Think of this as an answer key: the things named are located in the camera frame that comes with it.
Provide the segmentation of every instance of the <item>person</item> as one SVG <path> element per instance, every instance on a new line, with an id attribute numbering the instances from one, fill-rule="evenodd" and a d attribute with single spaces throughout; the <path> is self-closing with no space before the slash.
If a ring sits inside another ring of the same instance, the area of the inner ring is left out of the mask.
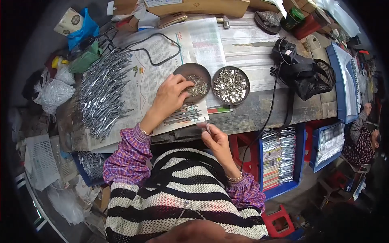
<path id="1" fill-rule="evenodd" d="M 370 164 L 374 152 L 380 146 L 380 132 L 370 132 L 366 127 L 366 119 L 370 115 L 371 104 L 366 103 L 358 118 L 351 124 L 349 135 L 345 137 L 343 156 L 353 166 Z"/>
<path id="2" fill-rule="evenodd" d="M 254 177 L 235 165 L 228 136 L 213 124 L 201 139 L 213 155 L 191 148 L 160 155 L 150 170 L 146 161 L 153 129 L 179 109 L 193 86 L 170 74 L 134 128 L 104 163 L 110 184 L 106 234 L 109 242 L 253 242 L 268 236 L 261 214 L 265 195 Z M 206 124 L 198 123 L 199 128 Z"/>

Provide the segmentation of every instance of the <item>blue crate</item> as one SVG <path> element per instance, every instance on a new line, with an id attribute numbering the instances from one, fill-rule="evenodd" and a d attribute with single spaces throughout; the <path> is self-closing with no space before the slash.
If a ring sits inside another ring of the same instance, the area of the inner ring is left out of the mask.
<path id="1" fill-rule="evenodd" d="M 286 182 L 282 185 L 264 191 L 264 194 L 266 195 L 266 201 L 298 187 L 298 185 L 301 182 L 303 166 L 304 166 L 304 154 L 305 154 L 305 139 L 306 139 L 305 123 L 296 124 L 295 128 L 296 128 L 296 159 L 294 161 L 293 181 Z M 259 188 L 262 191 L 263 189 L 262 138 L 259 139 L 259 172 L 258 173 L 259 173 L 258 175 Z"/>
<path id="2" fill-rule="evenodd" d="M 316 166 L 316 162 L 318 159 L 317 154 L 319 152 L 320 132 L 327 129 L 327 128 L 331 128 L 331 127 L 336 126 L 336 125 L 341 124 L 341 123 L 343 123 L 343 122 L 338 121 L 335 124 L 324 126 L 322 128 L 319 128 L 319 129 L 316 129 L 313 131 L 313 133 L 312 133 L 312 154 L 311 154 L 311 160 L 309 162 L 309 166 L 313 168 L 314 173 L 318 172 L 319 170 L 321 170 L 325 166 L 329 165 L 332 161 L 334 161 L 336 158 L 338 158 L 340 156 L 340 154 L 342 153 L 342 152 L 338 152 L 334 156 L 330 157 L 329 159 L 327 159 L 326 161 L 321 163 L 319 166 Z"/>
<path id="3" fill-rule="evenodd" d="M 344 82 L 345 81 L 343 79 L 342 68 L 340 66 L 338 56 L 336 55 L 336 52 L 335 52 L 335 46 L 336 46 L 336 44 L 334 42 L 332 42 L 331 45 L 329 45 L 326 48 L 326 51 L 328 54 L 328 58 L 329 58 L 329 62 L 331 64 L 331 67 L 334 69 L 334 72 L 336 75 L 335 88 L 336 88 L 336 104 L 338 106 L 338 119 L 343 121 L 345 124 L 348 124 L 348 123 L 354 121 L 355 119 L 357 119 L 358 116 L 357 115 L 346 115 L 347 114 L 347 111 L 346 111 L 347 104 L 346 104 L 346 91 L 344 89 Z M 357 90 L 356 81 L 355 81 L 355 78 L 353 75 L 353 70 L 351 68 L 350 62 L 347 64 L 346 68 L 351 74 L 351 77 L 352 77 L 352 79 L 354 81 L 354 85 L 355 85 L 355 91 L 356 91 Z"/>
<path id="4" fill-rule="evenodd" d="M 77 170 L 80 172 L 81 177 L 83 178 L 83 180 L 85 181 L 85 184 L 88 187 L 91 187 L 94 185 L 105 184 L 103 178 L 91 180 L 88 177 L 88 174 L 85 172 L 84 167 L 82 166 L 82 164 L 80 163 L 80 160 L 78 159 L 78 152 L 71 152 L 70 154 L 72 155 L 72 158 L 74 160 L 75 166 L 77 167 Z M 111 154 L 102 154 L 102 155 L 103 155 L 104 159 L 107 159 L 109 156 L 111 156 Z"/>

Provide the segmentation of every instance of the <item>wooden workbench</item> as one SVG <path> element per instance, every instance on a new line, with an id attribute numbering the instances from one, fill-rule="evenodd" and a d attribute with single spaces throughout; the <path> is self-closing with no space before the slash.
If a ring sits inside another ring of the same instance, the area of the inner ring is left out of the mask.
<path id="1" fill-rule="evenodd" d="M 311 52 L 307 50 L 303 41 L 298 41 L 291 34 L 281 30 L 280 37 L 287 37 L 286 40 L 296 44 L 297 53 L 304 57 L 324 59 L 328 62 L 325 48 L 330 44 L 329 40 L 319 35 L 322 48 Z M 274 46 L 275 42 L 256 42 L 242 44 L 246 46 Z M 272 116 L 267 128 L 282 126 L 286 118 L 288 89 L 277 89 L 275 92 L 275 104 Z M 264 125 L 272 103 L 273 90 L 250 92 L 243 104 L 235 106 L 232 112 L 210 114 L 210 123 L 215 124 L 227 134 L 245 133 L 258 131 Z M 58 130 L 60 134 L 61 147 L 64 151 L 82 151 L 88 149 L 85 128 L 82 125 L 81 113 L 77 110 L 75 98 L 70 99 L 57 110 Z M 294 111 L 292 124 L 318 120 L 329 117 L 336 117 L 336 93 L 333 91 L 326 94 L 318 94 L 307 101 L 302 101 L 297 95 L 294 98 Z M 190 126 L 169 133 L 154 136 L 152 143 L 187 142 L 199 139 L 201 130 L 196 126 Z"/>

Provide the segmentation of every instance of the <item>striped sweater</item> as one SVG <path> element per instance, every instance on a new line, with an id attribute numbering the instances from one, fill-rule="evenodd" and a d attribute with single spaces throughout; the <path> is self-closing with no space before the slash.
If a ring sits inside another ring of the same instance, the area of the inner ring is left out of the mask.
<path id="1" fill-rule="evenodd" d="M 244 173 L 242 183 L 248 178 L 253 179 Z M 141 185 L 113 181 L 106 220 L 109 242 L 145 242 L 192 219 L 211 220 L 227 233 L 252 239 L 268 235 L 261 209 L 234 205 L 223 168 L 205 152 L 170 150 L 157 158 Z"/>

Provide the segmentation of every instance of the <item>white plastic basket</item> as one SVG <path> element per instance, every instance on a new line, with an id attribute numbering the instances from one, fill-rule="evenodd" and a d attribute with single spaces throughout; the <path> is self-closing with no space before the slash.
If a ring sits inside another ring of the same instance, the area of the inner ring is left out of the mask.
<path id="1" fill-rule="evenodd" d="M 49 135 L 26 138 L 25 169 L 31 185 L 40 191 L 60 178 Z"/>

